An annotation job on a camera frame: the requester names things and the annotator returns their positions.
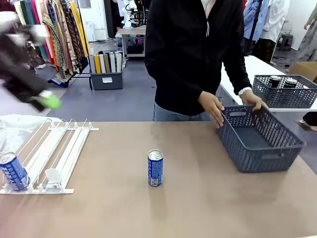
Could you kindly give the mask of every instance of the tabletop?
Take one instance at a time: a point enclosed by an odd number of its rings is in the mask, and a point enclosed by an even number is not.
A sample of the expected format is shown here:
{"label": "tabletop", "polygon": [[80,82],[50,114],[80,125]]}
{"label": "tabletop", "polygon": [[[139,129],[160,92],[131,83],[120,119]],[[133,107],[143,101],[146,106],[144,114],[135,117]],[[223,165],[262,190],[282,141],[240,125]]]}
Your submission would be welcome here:
{"label": "tabletop", "polygon": [[117,34],[121,34],[121,35],[145,35],[145,27],[121,28],[118,30]]}
{"label": "tabletop", "polygon": [[[67,195],[0,195],[0,237],[298,238],[317,235],[316,176],[242,174],[211,122],[95,122]],[[23,153],[34,146],[31,140]],[[147,152],[164,155],[148,185]]]}
{"label": "tabletop", "polygon": [[[265,63],[255,56],[245,57],[245,64],[249,80],[253,85],[255,75],[284,75],[278,69],[272,67],[271,65]],[[233,86],[229,80],[225,68],[222,67],[221,70],[221,87],[224,91],[238,104],[242,105],[242,101],[238,95],[233,92]],[[271,112],[317,112],[317,100],[314,102],[310,109],[303,108],[271,108]]]}

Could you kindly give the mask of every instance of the blue shirt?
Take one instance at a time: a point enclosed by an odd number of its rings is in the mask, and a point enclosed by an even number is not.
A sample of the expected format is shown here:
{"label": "blue shirt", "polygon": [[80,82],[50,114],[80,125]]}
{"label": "blue shirt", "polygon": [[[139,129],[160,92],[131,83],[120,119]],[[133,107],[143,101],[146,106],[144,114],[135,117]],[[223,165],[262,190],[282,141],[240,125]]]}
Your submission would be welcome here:
{"label": "blue shirt", "polygon": [[[259,0],[249,0],[246,9],[243,12],[244,16],[244,37],[249,39],[252,31],[252,26],[256,11],[259,5]],[[263,0],[259,13],[259,19],[253,35],[253,41],[257,41],[261,34],[265,23],[265,17],[268,9],[268,0]]]}

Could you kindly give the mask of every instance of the black can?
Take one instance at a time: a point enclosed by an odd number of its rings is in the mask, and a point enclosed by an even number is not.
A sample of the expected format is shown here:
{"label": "black can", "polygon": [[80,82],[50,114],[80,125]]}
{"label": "black can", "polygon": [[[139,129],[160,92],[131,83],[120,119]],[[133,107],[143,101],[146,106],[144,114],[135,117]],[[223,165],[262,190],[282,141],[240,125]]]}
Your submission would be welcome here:
{"label": "black can", "polygon": [[279,77],[279,76],[271,76],[270,78],[269,78],[269,82],[268,82],[268,86],[270,87],[270,88],[277,88],[278,87],[278,85],[279,85],[279,83],[280,83],[280,81],[281,81],[281,77]]}
{"label": "black can", "polygon": [[297,80],[293,78],[286,78],[284,88],[296,88]]}

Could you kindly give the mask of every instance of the drawstring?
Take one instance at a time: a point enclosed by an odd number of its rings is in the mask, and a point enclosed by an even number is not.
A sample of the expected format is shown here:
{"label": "drawstring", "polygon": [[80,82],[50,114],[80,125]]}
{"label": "drawstring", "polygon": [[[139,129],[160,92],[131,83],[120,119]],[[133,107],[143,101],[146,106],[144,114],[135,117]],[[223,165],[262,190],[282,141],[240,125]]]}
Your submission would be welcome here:
{"label": "drawstring", "polygon": [[206,37],[209,35],[209,22],[207,21],[207,32],[206,32]]}

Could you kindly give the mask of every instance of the white table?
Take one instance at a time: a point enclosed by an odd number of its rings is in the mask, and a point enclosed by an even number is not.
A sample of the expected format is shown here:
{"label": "white table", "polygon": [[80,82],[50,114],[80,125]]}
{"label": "white table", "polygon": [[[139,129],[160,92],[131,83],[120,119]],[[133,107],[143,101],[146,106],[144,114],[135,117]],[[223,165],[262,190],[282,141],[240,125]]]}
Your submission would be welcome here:
{"label": "white table", "polygon": [[[245,57],[245,64],[247,73],[249,76],[249,80],[253,85],[254,75],[284,75],[281,71],[272,67],[271,65],[263,62],[262,60],[254,57],[247,56]],[[227,72],[224,69],[224,66],[221,70],[221,83],[220,86],[222,89],[237,103],[238,105],[242,105],[241,98],[233,92],[233,86],[229,80]],[[271,112],[317,112],[317,100],[314,102],[310,109],[305,108],[271,108]]]}
{"label": "white table", "polygon": [[[117,34],[122,36],[122,51],[123,51],[123,67],[125,67],[127,59],[129,57],[144,57],[145,56],[145,26],[140,26],[136,28],[122,28],[119,29]],[[142,54],[128,54],[127,51],[127,40],[130,35],[143,35],[143,46],[144,51]]]}

